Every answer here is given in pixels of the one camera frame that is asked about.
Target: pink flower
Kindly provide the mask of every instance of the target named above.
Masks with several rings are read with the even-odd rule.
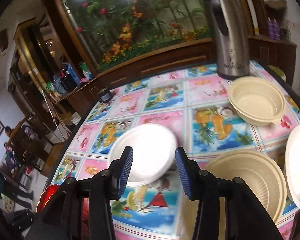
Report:
[[[284,115],[282,118],[281,118],[281,127],[283,128],[287,128],[287,129],[290,129],[291,128],[291,121],[290,119]]]
[[[107,12],[108,12],[108,10],[107,10],[106,8],[102,8],[102,9],[100,10],[100,13],[101,13],[102,15],[106,15]]]

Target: table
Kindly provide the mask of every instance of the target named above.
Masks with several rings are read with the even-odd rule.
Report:
[[[216,74],[215,64],[160,74],[116,88],[109,103],[97,103],[68,140],[49,183],[61,184],[70,176],[90,178],[106,169],[107,154],[114,141],[144,123],[168,127],[176,135],[178,145],[201,168],[212,158],[239,148],[263,152],[282,166],[288,135],[300,124],[300,100],[265,68],[256,61],[250,62],[251,74],[272,82],[286,98],[287,108],[280,125],[256,127],[243,121],[227,98],[231,81]],[[84,200],[84,210],[88,201]],[[149,185],[127,187],[120,200],[111,201],[117,239],[191,238],[182,208],[186,201],[174,166]],[[290,236],[297,211],[287,198],[277,223],[284,239]]]

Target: thermos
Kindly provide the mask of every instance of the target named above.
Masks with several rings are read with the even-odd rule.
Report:
[[[217,74],[234,80],[250,75],[246,26],[237,0],[204,0],[208,27],[217,49]]]

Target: bowl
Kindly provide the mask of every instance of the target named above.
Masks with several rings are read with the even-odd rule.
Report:
[[[236,150],[210,161],[205,169],[222,179],[242,178],[272,220],[275,223],[279,221],[287,189],[282,171],[270,157],[253,150]]]
[[[300,209],[300,125],[289,135],[284,175],[287,181],[287,195]]]
[[[238,115],[247,123],[266,126],[280,124],[285,99],[270,82],[256,77],[242,77],[232,82],[228,97]]]
[[[161,176],[174,162],[178,147],[175,135],[166,127],[147,123],[125,132],[113,144],[108,155],[108,166],[121,157],[126,146],[133,149],[133,162],[128,187],[149,184]]]

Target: man in dark clothing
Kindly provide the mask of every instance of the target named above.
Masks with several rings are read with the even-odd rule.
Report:
[[[28,209],[32,209],[32,206],[29,202],[18,199],[17,196],[29,198],[33,200],[33,191],[31,193],[26,193],[18,187],[12,185],[4,179],[4,176],[0,172],[0,193],[7,196],[14,202],[18,203],[20,206],[23,206]]]

